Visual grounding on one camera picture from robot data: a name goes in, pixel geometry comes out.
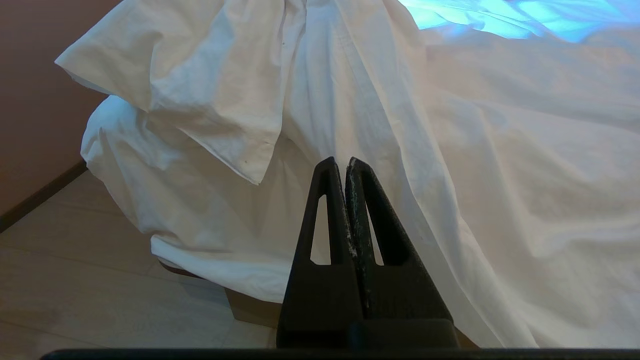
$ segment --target brown wall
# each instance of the brown wall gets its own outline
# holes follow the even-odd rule
[[[81,161],[104,95],[53,61],[119,0],[0,1],[0,215]]]

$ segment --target baseboard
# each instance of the baseboard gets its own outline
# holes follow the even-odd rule
[[[55,193],[60,191],[66,185],[75,180],[83,172],[86,171],[86,163],[80,161],[72,168],[62,173],[54,181],[46,184],[43,188],[38,190],[32,196],[22,201],[20,204],[14,206],[11,210],[0,215],[0,233],[7,230],[11,225],[18,222],[25,217],[31,210],[34,210],[45,202],[48,198],[52,197]]]

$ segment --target wrinkled sheet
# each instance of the wrinkled sheet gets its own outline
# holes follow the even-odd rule
[[[357,156],[478,345],[640,345],[640,30],[450,37],[395,1],[258,3],[125,1],[57,60],[113,94],[82,155],[155,255],[281,301],[313,166]]]

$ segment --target bed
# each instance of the bed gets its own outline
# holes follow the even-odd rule
[[[473,342],[637,347],[639,19],[604,0],[124,1],[56,63],[109,94],[88,168],[188,272],[281,302],[314,165],[356,156]]]

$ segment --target white bedsheet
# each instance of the white bedsheet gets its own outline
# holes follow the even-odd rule
[[[314,164],[357,156],[473,341],[640,345],[640,30],[450,37],[395,1],[285,1],[247,34],[258,2],[124,2],[58,59],[126,100],[96,109],[82,154],[154,254],[280,301]]]

